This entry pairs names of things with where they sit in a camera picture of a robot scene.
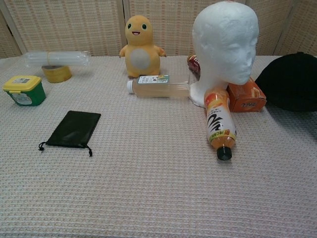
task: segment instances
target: container label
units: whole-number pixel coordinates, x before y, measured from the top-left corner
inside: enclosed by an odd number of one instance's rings
[[[211,141],[220,136],[229,136],[236,139],[236,129],[229,107],[224,105],[222,99],[217,99],[215,94],[206,98],[207,102],[207,139]]]
[[[151,76],[140,76],[138,83],[168,83],[169,76],[168,75],[151,75]]]
[[[31,80],[30,78],[17,78],[12,83],[27,83],[30,80]]]
[[[31,98],[25,93],[13,93],[12,97],[19,104],[22,104],[22,105],[32,104]]]

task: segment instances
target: white bottle cap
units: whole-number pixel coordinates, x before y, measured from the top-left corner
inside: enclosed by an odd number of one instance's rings
[[[133,80],[129,80],[127,82],[127,90],[128,90],[129,93],[134,93],[133,92],[133,88],[132,88],[132,83],[133,83]]]

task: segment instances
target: woven screen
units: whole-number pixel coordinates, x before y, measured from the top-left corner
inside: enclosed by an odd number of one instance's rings
[[[5,0],[27,51],[118,55],[124,19],[120,0]]]
[[[155,44],[168,56],[194,52],[192,27],[196,16],[215,0],[130,0],[130,15],[146,16],[153,25]]]
[[[317,55],[317,1],[299,0],[275,55],[303,51]]]
[[[14,38],[11,36],[9,29],[2,13],[0,12],[0,59],[21,55]]]
[[[257,55],[272,55],[291,10],[292,0],[249,0],[246,4],[258,16],[260,34]]]

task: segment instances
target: bottle cap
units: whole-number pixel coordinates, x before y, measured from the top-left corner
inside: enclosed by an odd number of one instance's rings
[[[129,80],[127,82],[127,90],[128,90],[129,93],[134,93],[133,92],[133,88],[132,88],[132,83],[133,83],[133,80]]]
[[[220,160],[230,160],[232,157],[231,149],[226,146],[222,146],[217,149],[217,156]]]

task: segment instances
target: lying bottle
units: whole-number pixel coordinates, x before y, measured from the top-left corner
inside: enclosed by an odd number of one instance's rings
[[[217,151],[220,160],[232,157],[236,128],[229,110],[228,92],[221,88],[209,89],[205,93],[207,112],[207,139]]]
[[[189,75],[140,76],[129,80],[127,89],[138,97],[188,97]]]

